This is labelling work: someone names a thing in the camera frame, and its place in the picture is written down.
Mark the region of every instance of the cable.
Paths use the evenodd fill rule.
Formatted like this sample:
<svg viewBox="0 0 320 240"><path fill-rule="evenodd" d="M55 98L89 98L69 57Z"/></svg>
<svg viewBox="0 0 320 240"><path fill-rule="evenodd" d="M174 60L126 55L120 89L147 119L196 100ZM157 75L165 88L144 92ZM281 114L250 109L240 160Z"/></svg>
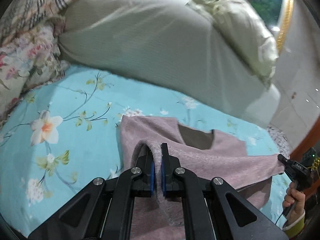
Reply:
<svg viewBox="0 0 320 240"><path fill-rule="evenodd" d="M277 223L278 223L278 221L279 221L280 217L283 215L283 213L284 213L284 210L282 211L281 215L278 217L278 219L277 219L277 221L276 221L276 225L277 225Z"/></svg>

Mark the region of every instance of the metal screw cap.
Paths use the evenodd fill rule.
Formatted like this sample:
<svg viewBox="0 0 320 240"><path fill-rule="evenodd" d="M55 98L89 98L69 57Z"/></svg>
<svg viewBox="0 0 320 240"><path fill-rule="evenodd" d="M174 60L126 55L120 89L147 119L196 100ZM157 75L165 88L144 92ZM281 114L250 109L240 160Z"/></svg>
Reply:
<svg viewBox="0 0 320 240"><path fill-rule="evenodd" d="M133 174L138 174L138 173L141 172L141 169L140 169L139 167L133 167L133 168L131 169L131 172L132 172Z"/></svg>
<svg viewBox="0 0 320 240"><path fill-rule="evenodd" d="M216 178L213 179L213 183L216 184L216 185L222 185L223 179L221 179L219 177L216 177Z"/></svg>
<svg viewBox="0 0 320 240"><path fill-rule="evenodd" d="M103 183L103 178L95 178L93 180L93 184L98 186L98 185L101 185Z"/></svg>
<svg viewBox="0 0 320 240"><path fill-rule="evenodd" d="M176 173L178 173L178 174L183 174L185 172L186 172L186 170L184 168L182 168L182 167L176 168Z"/></svg>

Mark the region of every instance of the white flower print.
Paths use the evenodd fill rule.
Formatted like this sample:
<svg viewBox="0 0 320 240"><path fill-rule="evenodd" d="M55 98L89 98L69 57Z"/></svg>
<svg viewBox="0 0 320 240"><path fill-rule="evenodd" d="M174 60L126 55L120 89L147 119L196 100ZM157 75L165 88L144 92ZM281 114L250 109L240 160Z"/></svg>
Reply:
<svg viewBox="0 0 320 240"><path fill-rule="evenodd" d="M34 120L30 127L33 130L31 136L31 146L47 141L48 143L57 143L59 133L57 126L62 123L61 116L50 117L50 112L43 110L39 119Z"/></svg>
<svg viewBox="0 0 320 240"><path fill-rule="evenodd" d="M124 114L120 114L120 122L122 119L122 116L126 115L126 116L145 116L142 111L140 109L135 109L135 110L131 110L130 106L127 106L124 110Z"/></svg>
<svg viewBox="0 0 320 240"><path fill-rule="evenodd" d="M19 45L19 49L23 50L30 45L30 35L22 35L19 39L15 39L15 42Z"/></svg>
<svg viewBox="0 0 320 240"><path fill-rule="evenodd" d="M14 42L9 43L7 46L0 48L0 52L5 52L7 54L13 53L17 49Z"/></svg>
<svg viewBox="0 0 320 240"><path fill-rule="evenodd" d="M257 145L257 144L256 144L256 139L255 139L255 138L248 137L248 140L249 140L249 142L250 142L250 144L251 144L251 145L254 145L254 146L256 146L256 145Z"/></svg>
<svg viewBox="0 0 320 240"><path fill-rule="evenodd" d="M4 57L2 59L2 62L7 65L12 65L14 63L14 61L15 61L15 59L13 57Z"/></svg>
<svg viewBox="0 0 320 240"><path fill-rule="evenodd" d="M26 190L27 199L29 200L29 206L36 202L43 200L43 188L38 179L30 179L28 182L28 188Z"/></svg>
<svg viewBox="0 0 320 240"><path fill-rule="evenodd" d="M51 153L49 153L48 155L47 155L47 162L48 163L53 163L53 161L54 161L54 156L51 154Z"/></svg>
<svg viewBox="0 0 320 240"><path fill-rule="evenodd" d="M167 114L169 114L169 112L168 112L168 111L165 111L165 110L161 110L161 111L160 111L160 114L162 114L162 115L167 115Z"/></svg>
<svg viewBox="0 0 320 240"><path fill-rule="evenodd" d="M198 105L198 103L191 97L184 97L183 101L187 109L194 109Z"/></svg>

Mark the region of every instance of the blue floral bedsheet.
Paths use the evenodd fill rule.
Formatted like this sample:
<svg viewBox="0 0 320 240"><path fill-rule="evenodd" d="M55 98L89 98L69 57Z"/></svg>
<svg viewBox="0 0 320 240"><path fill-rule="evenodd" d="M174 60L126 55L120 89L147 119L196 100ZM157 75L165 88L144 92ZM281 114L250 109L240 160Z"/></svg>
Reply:
<svg viewBox="0 0 320 240"><path fill-rule="evenodd" d="M74 65L63 80L30 91L1 131L0 211L5 220L28 236L92 179L118 176L123 115L172 116L246 141L248 155L278 152L255 124L179 92ZM273 177L270 200L261 209L273 222L282 212L289 182L286 175Z"/></svg>

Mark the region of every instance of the green leaf print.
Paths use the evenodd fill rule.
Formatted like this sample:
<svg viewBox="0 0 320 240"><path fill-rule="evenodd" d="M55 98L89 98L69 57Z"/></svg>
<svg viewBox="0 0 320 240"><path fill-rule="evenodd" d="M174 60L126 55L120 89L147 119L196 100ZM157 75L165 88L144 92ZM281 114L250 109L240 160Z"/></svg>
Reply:
<svg viewBox="0 0 320 240"><path fill-rule="evenodd" d="M235 130L237 129L237 124L233 123L230 119L228 119L227 126L233 127Z"/></svg>
<svg viewBox="0 0 320 240"><path fill-rule="evenodd" d="M52 191L44 191L43 196L44 196L44 198L50 198L53 196L53 192Z"/></svg>
<svg viewBox="0 0 320 240"><path fill-rule="evenodd" d="M36 68L36 71L37 71L37 74L38 74L39 76L41 76L41 75L43 74L43 71L42 71L41 68Z"/></svg>
<svg viewBox="0 0 320 240"><path fill-rule="evenodd" d="M86 82L86 85L95 84L95 83L96 83L95 80L89 79L89 80Z"/></svg>
<svg viewBox="0 0 320 240"><path fill-rule="evenodd" d="M90 120L85 119L86 123L88 124L87 126L87 131L90 131L92 129L92 124Z"/></svg>
<svg viewBox="0 0 320 240"><path fill-rule="evenodd" d="M77 122L76 122L76 126L79 126L82 124L82 119L81 118L78 118L77 119Z"/></svg>
<svg viewBox="0 0 320 240"><path fill-rule="evenodd" d="M48 154L46 157L36 157L36 164L39 168L46 170L51 177L58 166L58 158L54 158L52 154Z"/></svg>
<svg viewBox="0 0 320 240"><path fill-rule="evenodd" d="M47 168L47 157L36 157L36 164L41 169Z"/></svg>
<svg viewBox="0 0 320 240"><path fill-rule="evenodd" d="M35 102L35 94L34 93L28 93L25 97L28 104L33 104Z"/></svg>
<svg viewBox="0 0 320 240"><path fill-rule="evenodd" d="M71 177L72 182L76 183L77 180L78 180L78 172L73 171L73 172L71 173L71 176L70 176L70 177Z"/></svg>
<svg viewBox="0 0 320 240"><path fill-rule="evenodd" d="M3 81L0 79L0 84L4 86L5 89L10 90L4 83Z"/></svg>
<svg viewBox="0 0 320 240"><path fill-rule="evenodd" d="M83 111L83 112L80 114L80 116L81 116L82 118L85 118L86 115L87 115L86 111Z"/></svg>
<svg viewBox="0 0 320 240"><path fill-rule="evenodd" d="M66 150L64 154L58 156L57 160L59 160L61 164L67 165L69 163L69 150Z"/></svg>
<svg viewBox="0 0 320 240"><path fill-rule="evenodd" d="M101 91L104 89L104 87L106 86L105 83L100 83L98 84L97 88L100 89Z"/></svg>

